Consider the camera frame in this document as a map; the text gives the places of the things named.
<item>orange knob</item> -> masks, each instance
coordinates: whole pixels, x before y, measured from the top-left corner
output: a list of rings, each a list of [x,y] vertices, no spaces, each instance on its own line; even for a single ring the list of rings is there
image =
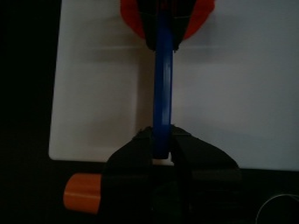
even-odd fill
[[[77,173],[67,183],[63,203],[74,211],[97,214],[101,203],[101,174]]]

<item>white cutting board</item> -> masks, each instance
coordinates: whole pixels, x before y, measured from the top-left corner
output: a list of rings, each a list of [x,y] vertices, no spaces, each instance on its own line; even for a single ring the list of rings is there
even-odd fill
[[[119,1],[63,0],[53,159],[106,162],[153,124],[154,75]],[[174,55],[173,123],[242,168],[299,171],[299,1],[217,1]]]

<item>blue clamp bar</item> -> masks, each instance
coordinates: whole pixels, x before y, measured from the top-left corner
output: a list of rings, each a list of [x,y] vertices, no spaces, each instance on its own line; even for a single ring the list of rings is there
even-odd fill
[[[170,15],[158,16],[154,75],[154,158],[166,159],[170,154],[173,119],[174,35]]]

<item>black clamp jaw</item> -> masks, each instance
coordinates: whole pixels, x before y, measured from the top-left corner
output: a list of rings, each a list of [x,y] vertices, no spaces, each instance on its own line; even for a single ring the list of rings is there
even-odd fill
[[[176,199],[157,202],[153,128],[146,128],[107,161],[102,178],[102,223],[242,223],[241,170],[229,154],[173,126]],[[165,214],[160,204],[178,208]]]

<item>black background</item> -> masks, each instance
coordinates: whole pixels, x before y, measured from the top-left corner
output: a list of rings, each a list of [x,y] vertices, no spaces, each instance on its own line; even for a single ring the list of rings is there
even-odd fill
[[[2,1],[0,214],[9,223],[98,223],[66,210],[63,189],[75,172],[103,164],[49,157],[62,1]],[[248,217],[266,199],[299,194],[299,172],[242,170]]]

